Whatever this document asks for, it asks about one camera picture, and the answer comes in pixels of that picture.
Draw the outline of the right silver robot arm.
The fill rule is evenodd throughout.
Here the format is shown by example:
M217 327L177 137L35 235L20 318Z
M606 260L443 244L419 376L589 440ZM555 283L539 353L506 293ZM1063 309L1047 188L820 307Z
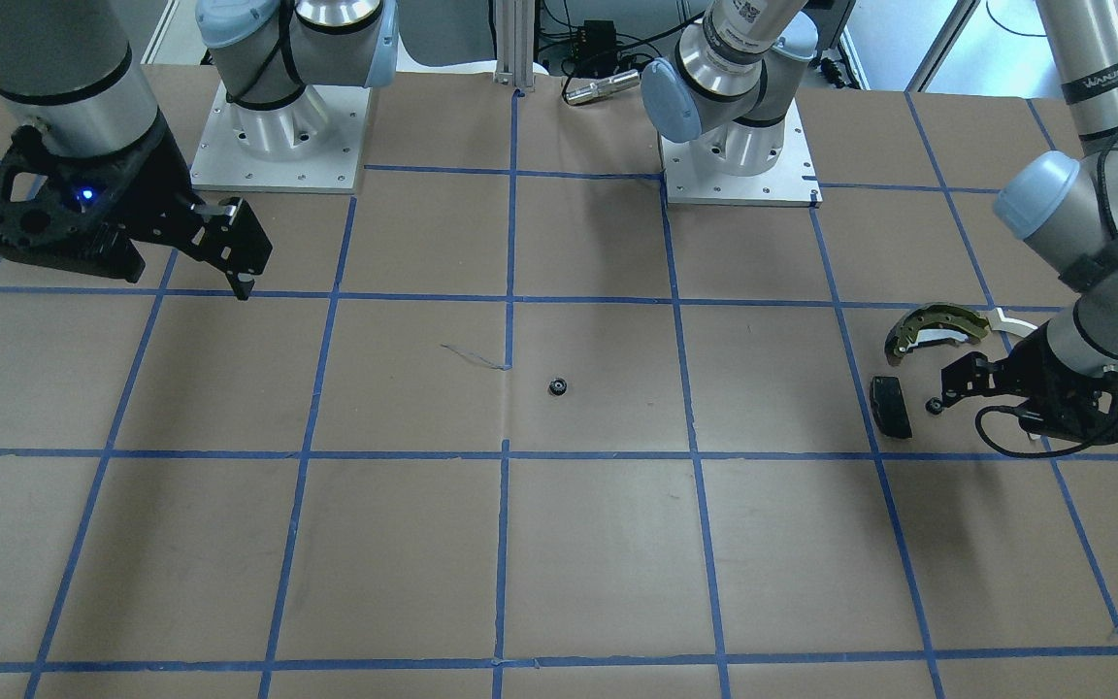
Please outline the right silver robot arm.
M394 1L200 1L196 25L222 85L214 103L246 161L299 187L341 189L358 138L323 91L390 84ZM0 256L136 283L139 243L220 271L252 295L274 251L240 196L200 198L181 147L106 1L0 1L0 97L15 116L0 166Z

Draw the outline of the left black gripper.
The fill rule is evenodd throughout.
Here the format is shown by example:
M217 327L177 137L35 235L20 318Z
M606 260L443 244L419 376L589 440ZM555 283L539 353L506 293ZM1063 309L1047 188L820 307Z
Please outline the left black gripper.
M1077 374L1057 358L1041 327L991 361L986 355L963 355L940 374L937 410L969 397L1016 395L1025 402L1008 410L1021 428L1109 428L1118 419L1118 374Z

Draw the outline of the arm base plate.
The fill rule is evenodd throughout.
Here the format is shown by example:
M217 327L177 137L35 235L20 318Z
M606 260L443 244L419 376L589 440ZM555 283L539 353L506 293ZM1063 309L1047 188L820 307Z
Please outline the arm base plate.
M227 193L356 193L373 89L307 85L292 105L255 111L214 94L192 185Z
M659 139L667 199L686 205L805 207L824 202L800 110L780 123L729 123L697 141Z

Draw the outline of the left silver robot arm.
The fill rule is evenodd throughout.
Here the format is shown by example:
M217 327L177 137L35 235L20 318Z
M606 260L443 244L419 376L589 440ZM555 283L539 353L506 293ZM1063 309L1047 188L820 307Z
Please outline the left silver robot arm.
M964 355L942 371L939 413L973 395L1016 395L1022 428L1091 441L1118 426L1118 1L1039 1L1039 19L1081 141L1051 150L999 190L999 221L1046 261L1076 301L1003 361ZM714 1L644 67L644 107L678 143L773 129L796 91L786 59L816 46L799 1Z

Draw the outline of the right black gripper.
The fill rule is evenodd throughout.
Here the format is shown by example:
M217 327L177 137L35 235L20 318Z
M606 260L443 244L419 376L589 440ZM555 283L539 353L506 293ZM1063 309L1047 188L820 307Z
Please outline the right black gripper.
M106 278L136 283L146 266L136 245L144 242L214 266L237 300L252 297L274 245L241 196L210 204L196 193L181 148L161 112L136 142L107 155L103 164Z

